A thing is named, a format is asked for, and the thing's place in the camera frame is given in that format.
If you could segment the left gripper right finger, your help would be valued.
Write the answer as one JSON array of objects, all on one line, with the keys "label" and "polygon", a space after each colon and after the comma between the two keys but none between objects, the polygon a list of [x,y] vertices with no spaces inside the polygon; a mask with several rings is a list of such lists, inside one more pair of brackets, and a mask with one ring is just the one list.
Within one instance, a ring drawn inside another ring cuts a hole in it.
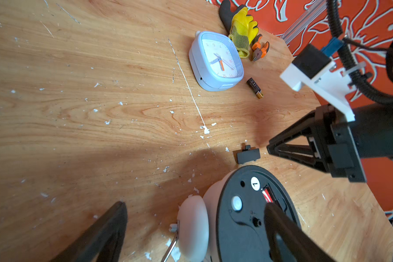
[{"label": "left gripper right finger", "polygon": [[274,203],[265,205],[264,226],[274,262],[334,261]]}]

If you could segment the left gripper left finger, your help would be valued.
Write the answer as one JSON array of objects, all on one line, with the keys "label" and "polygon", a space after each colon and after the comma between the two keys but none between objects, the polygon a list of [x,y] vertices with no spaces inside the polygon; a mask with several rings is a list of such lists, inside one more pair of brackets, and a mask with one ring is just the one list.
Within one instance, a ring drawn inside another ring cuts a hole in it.
[{"label": "left gripper left finger", "polygon": [[116,202],[53,262],[117,262],[119,260],[128,223],[127,207]]}]

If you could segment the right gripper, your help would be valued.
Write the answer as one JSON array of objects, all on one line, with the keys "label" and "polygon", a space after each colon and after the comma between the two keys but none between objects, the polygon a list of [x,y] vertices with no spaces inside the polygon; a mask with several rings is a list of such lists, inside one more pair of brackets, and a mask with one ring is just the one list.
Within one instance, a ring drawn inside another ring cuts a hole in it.
[{"label": "right gripper", "polygon": [[[308,145],[285,144],[309,136]],[[317,107],[269,140],[270,155],[330,173],[333,178],[365,183],[367,178],[345,115],[331,105]]]}]

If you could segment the black round clock battery cover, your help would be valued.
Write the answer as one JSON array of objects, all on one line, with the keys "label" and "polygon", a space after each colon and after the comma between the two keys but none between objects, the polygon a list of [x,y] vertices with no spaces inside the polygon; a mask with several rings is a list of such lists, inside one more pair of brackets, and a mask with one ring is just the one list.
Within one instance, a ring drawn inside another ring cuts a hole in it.
[{"label": "black round clock battery cover", "polygon": [[237,164],[254,162],[259,160],[260,157],[260,150],[252,147],[251,145],[245,145],[243,149],[236,154]]}]

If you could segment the red AAA battery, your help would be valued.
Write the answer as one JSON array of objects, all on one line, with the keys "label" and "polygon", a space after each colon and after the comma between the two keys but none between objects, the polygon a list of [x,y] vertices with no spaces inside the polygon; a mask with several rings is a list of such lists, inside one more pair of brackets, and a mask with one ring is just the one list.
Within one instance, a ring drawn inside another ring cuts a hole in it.
[{"label": "red AAA battery", "polygon": [[265,201],[267,203],[273,203],[275,201],[274,194],[273,194],[273,192],[272,192],[272,190],[270,189],[269,186],[265,186],[262,189],[262,194],[263,194],[263,196],[265,198]]}]

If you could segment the black gold AA battery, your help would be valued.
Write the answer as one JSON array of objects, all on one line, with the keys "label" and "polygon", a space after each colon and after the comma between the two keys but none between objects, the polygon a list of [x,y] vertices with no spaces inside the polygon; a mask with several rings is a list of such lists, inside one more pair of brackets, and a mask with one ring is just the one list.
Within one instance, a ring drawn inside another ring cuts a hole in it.
[{"label": "black gold AA battery", "polygon": [[258,99],[262,99],[264,97],[261,88],[258,86],[258,84],[254,81],[253,78],[249,78],[246,83],[249,85],[249,87],[252,89]]}]

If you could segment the white twin-bell alarm clock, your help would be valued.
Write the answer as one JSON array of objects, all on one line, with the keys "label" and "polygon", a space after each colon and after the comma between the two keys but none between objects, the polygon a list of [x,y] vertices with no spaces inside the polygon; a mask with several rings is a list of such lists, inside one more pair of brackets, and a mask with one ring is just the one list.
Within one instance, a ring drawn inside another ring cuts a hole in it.
[{"label": "white twin-bell alarm clock", "polygon": [[228,173],[204,194],[189,196],[179,207],[162,261],[183,255],[190,262],[270,262],[264,226],[269,186],[276,204],[300,225],[296,208],[284,186],[269,171],[247,165]]}]

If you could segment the light blue square alarm clock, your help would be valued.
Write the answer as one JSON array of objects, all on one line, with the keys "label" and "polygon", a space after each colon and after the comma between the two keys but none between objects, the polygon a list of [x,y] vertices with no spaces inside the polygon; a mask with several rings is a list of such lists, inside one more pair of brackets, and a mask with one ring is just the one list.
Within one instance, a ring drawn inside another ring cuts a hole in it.
[{"label": "light blue square alarm clock", "polygon": [[188,56],[195,79],[206,91],[225,91],[243,79],[238,51],[223,34],[197,31]]}]

